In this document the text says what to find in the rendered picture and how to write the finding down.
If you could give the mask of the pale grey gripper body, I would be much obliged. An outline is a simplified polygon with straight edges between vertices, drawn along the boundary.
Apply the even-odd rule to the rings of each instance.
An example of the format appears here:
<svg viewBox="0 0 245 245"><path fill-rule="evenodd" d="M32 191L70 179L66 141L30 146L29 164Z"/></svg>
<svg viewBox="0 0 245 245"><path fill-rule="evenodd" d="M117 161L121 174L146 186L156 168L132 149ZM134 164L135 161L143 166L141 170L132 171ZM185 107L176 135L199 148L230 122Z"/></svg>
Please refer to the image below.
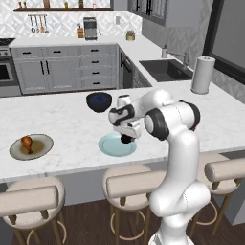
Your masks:
<svg viewBox="0 0 245 245"><path fill-rule="evenodd" d="M139 139L142 136L140 121L127 122L119 126L114 126L113 129L133 139Z"/></svg>

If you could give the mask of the dark blue bowl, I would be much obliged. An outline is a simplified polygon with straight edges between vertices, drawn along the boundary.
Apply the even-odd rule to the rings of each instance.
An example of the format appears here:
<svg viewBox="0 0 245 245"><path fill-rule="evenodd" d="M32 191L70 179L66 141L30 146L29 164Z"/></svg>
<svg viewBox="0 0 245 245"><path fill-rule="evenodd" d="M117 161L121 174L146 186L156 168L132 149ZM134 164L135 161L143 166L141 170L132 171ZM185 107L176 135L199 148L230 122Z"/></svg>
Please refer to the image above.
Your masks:
<svg viewBox="0 0 245 245"><path fill-rule="evenodd" d="M112 96L104 92L91 93L86 97L86 103L93 111L102 113L111 106Z"/></svg>

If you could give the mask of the light blue plate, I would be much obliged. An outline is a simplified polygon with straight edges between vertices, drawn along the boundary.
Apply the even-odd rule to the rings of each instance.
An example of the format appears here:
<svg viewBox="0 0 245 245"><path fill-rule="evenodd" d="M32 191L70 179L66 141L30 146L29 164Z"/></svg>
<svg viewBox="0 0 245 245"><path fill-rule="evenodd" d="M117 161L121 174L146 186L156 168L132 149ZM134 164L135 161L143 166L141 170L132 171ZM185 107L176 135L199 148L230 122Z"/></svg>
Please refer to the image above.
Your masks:
<svg viewBox="0 0 245 245"><path fill-rule="evenodd" d="M124 157L132 154L137 145L135 142L124 144L121 141L121 134L111 132L99 140L99 149L102 153L113 157Z"/></svg>

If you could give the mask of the grey cupboards under sink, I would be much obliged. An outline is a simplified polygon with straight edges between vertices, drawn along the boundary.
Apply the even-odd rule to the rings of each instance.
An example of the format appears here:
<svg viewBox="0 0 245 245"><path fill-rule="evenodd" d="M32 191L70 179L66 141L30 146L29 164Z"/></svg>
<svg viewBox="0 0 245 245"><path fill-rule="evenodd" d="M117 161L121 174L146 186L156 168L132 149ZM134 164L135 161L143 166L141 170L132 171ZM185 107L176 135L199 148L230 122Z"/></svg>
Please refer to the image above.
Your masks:
<svg viewBox="0 0 245 245"><path fill-rule="evenodd" d="M151 84L148 82L148 80L143 76L143 74L139 71L139 69L136 66L133 67L133 87L151 87Z"/></svg>

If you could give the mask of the beige bar stool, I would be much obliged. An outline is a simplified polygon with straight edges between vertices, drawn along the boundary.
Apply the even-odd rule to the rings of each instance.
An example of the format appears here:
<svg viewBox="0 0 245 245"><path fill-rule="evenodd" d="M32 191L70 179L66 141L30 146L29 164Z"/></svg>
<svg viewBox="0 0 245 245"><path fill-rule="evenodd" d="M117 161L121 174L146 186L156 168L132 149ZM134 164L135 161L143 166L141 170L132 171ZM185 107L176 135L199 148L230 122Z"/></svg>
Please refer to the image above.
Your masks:
<svg viewBox="0 0 245 245"><path fill-rule="evenodd" d="M148 227L151 210L149 196L163 182L165 170L152 171L145 165L112 167L105 171L102 178L103 194L110 204L110 228L115 235L115 244L121 240L134 241L143 238L148 244ZM135 212L136 224L142 218L144 227L133 237L120 235L120 212Z"/></svg>
<svg viewBox="0 0 245 245"><path fill-rule="evenodd" d="M49 223L53 226L56 244L65 245L64 203L65 187L57 177L18 181L0 193L0 217L14 229L20 245L29 245L32 235L40 245L37 230Z"/></svg>
<svg viewBox="0 0 245 245"><path fill-rule="evenodd" d="M215 235L223 214L231 200L233 193L239 188L241 181L245 178L245 158L229 160L218 153L202 153L199 157L198 180L204 183L211 194L223 196L220 211L213 202L214 218L209 222L199 222L198 212L191 220L188 236L192 237L196 225L212 227L212 235Z"/></svg>

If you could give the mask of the black dishwasher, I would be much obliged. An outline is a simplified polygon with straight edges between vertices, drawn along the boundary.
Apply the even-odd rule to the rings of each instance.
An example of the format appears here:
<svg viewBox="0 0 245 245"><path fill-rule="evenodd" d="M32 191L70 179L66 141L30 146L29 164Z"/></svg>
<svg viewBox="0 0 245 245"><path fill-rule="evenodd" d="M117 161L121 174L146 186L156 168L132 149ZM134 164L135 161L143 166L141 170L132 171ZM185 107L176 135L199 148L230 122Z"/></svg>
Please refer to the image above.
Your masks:
<svg viewBox="0 0 245 245"><path fill-rule="evenodd" d="M133 65L123 51L120 51L120 85L123 89L133 87Z"/></svg>

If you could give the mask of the dark sink basin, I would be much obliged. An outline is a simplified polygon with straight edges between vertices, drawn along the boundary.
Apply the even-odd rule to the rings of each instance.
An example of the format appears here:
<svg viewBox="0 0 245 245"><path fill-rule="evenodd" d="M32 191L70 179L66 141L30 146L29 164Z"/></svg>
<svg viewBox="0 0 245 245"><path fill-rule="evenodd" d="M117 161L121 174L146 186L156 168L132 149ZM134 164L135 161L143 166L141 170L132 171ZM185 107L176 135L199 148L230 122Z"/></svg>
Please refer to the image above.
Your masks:
<svg viewBox="0 0 245 245"><path fill-rule="evenodd" d="M143 60L141 64L157 82L191 80L193 71L175 59Z"/></svg>

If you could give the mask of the grey cupboard run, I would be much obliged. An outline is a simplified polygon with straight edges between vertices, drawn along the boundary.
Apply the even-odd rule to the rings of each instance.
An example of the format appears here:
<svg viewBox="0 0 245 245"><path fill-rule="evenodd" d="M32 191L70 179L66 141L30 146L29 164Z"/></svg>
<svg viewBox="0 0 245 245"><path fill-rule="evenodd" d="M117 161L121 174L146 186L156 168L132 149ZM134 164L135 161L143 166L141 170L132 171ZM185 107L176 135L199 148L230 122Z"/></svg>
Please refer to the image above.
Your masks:
<svg viewBox="0 0 245 245"><path fill-rule="evenodd" d="M117 46L12 47L23 94L116 87Z"/></svg>

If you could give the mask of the grey-brown plate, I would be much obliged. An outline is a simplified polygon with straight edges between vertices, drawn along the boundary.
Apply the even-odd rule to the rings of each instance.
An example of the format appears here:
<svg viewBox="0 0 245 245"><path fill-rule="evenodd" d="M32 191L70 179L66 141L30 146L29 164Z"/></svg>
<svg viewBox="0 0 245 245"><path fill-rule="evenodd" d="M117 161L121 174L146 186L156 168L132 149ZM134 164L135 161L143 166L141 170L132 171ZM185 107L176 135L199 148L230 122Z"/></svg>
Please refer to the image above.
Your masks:
<svg viewBox="0 0 245 245"><path fill-rule="evenodd" d="M13 159L19 161L30 161L38 159L47 154L53 147L53 139L46 134L31 134L27 135L32 138L32 154L22 146L21 138L16 140L10 147L10 155Z"/></svg>

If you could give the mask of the silver coffee machine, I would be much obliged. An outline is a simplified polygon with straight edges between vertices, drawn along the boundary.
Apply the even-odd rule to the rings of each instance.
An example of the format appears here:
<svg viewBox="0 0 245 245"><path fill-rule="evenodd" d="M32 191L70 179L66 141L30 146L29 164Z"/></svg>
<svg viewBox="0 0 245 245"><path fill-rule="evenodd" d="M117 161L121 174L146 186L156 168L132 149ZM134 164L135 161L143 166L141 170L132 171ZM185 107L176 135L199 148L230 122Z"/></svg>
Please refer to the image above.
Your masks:
<svg viewBox="0 0 245 245"><path fill-rule="evenodd" d="M95 17L84 17L84 37L86 40L97 40L97 20Z"/></svg>

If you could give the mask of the black framed window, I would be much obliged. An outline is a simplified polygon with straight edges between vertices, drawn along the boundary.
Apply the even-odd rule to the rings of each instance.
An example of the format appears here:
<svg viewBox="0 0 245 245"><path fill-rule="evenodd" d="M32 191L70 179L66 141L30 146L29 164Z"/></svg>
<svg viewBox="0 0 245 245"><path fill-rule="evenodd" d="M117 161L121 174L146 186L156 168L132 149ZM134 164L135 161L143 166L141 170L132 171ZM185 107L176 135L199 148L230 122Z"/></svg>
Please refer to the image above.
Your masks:
<svg viewBox="0 0 245 245"><path fill-rule="evenodd" d="M245 85L245 0L213 0L202 56Z"/></svg>

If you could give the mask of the silver oven with hob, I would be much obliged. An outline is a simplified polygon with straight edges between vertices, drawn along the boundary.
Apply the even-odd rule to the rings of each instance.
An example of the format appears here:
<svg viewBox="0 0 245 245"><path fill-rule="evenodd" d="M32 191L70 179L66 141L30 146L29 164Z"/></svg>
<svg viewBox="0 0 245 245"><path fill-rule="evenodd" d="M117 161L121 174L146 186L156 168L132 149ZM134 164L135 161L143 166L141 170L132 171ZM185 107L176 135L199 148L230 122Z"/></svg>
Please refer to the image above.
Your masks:
<svg viewBox="0 0 245 245"><path fill-rule="evenodd" d="M0 98L17 97L21 95L16 75L10 44L13 38L0 37Z"/></svg>

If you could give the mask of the grey wall cupboards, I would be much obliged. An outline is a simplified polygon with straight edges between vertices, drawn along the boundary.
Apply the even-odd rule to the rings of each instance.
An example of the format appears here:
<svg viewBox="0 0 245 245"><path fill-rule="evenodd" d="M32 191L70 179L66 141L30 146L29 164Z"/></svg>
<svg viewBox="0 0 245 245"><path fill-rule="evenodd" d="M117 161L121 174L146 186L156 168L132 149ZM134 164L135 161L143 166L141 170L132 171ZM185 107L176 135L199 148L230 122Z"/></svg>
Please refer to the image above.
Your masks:
<svg viewBox="0 0 245 245"><path fill-rule="evenodd" d="M164 26L167 20L168 0L128 0L130 12Z"/></svg>

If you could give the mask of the dark wooden wall shelf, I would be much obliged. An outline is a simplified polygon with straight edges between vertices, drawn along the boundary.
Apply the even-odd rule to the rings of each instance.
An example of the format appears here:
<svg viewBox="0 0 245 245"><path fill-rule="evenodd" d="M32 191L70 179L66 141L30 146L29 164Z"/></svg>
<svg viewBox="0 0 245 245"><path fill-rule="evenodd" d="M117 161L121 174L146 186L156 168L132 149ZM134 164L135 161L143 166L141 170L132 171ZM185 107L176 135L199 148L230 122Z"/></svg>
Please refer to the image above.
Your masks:
<svg viewBox="0 0 245 245"><path fill-rule="evenodd" d="M39 12L39 11L114 11L113 8L17 8L15 12Z"/></svg>

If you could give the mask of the rail with hanging tools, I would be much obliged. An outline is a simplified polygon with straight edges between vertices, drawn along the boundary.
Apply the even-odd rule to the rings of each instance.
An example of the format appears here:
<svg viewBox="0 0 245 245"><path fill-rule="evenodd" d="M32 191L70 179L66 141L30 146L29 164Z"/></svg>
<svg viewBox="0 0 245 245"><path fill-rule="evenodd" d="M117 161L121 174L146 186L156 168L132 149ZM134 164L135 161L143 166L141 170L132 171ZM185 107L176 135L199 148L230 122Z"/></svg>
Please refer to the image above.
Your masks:
<svg viewBox="0 0 245 245"><path fill-rule="evenodd" d="M28 17L30 18L31 22L32 33L49 33L46 14L29 14Z"/></svg>

